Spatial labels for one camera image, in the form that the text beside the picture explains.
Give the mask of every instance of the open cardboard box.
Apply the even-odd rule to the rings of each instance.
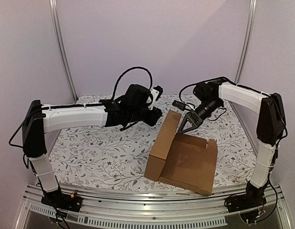
[[[150,152],[144,177],[211,195],[217,159],[216,142],[175,134],[181,114],[169,111]]]

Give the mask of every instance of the vent grille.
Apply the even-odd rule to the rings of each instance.
[[[55,210],[51,207],[31,203],[30,210],[45,216],[55,217]],[[77,221],[70,222],[103,229],[204,229],[227,225],[225,217],[217,217],[212,219],[197,220],[191,222],[128,223],[111,220],[102,220],[91,216],[79,215]]]

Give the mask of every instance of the purple wall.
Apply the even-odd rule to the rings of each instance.
[[[34,99],[72,102],[49,1],[0,0],[0,229],[13,228],[25,188],[34,179],[21,150],[8,146]],[[47,136],[48,146],[54,136]],[[21,144],[21,135],[15,143]]]
[[[185,85],[226,75],[234,79],[250,1],[61,0],[60,23],[79,95],[110,94],[118,76],[141,65],[154,85],[176,94]],[[137,70],[118,87],[148,85]]]
[[[259,1],[241,84],[281,94],[289,136],[271,176],[280,183],[295,225],[295,1]],[[239,108],[256,138],[257,116]]]

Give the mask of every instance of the white and black robotic arm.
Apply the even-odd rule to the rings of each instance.
[[[125,95],[97,104],[42,105],[40,100],[33,101],[22,125],[22,148],[42,186],[42,203],[71,211],[79,211],[82,204],[76,191],[72,195],[61,192],[46,155],[45,133],[78,126],[122,125],[125,130],[139,121],[154,126],[162,115],[154,107],[162,92],[159,86],[149,90],[132,84]]]
[[[225,77],[195,84],[193,94],[201,101],[194,109],[186,113],[179,133],[198,128],[217,108],[223,106],[223,100],[244,106],[259,115],[257,125],[258,156],[246,194],[227,199],[230,212],[265,204],[264,190],[268,184],[269,173],[278,157],[279,140],[285,130],[285,116],[281,96],[277,93],[261,93],[252,88],[235,84]],[[185,110],[187,104],[174,101],[174,106]],[[191,127],[184,129],[189,122]]]

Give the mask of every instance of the floral tablecloth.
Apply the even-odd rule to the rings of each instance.
[[[82,96],[78,103],[96,103],[110,96]],[[50,153],[54,172],[61,183],[84,187],[136,191],[180,190],[181,188],[151,181],[144,171],[149,152],[169,110],[180,112],[171,104],[177,95],[162,95],[156,103],[163,116],[156,126],[140,122],[126,131],[118,127],[84,126],[63,129]],[[184,100],[198,104],[193,95]],[[205,120],[203,125],[187,134],[215,139],[218,158],[214,187],[247,182],[254,169],[256,156],[245,132],[225,101],[227,112],[217,121]],[[223,110],[216,110],[210,119]]]

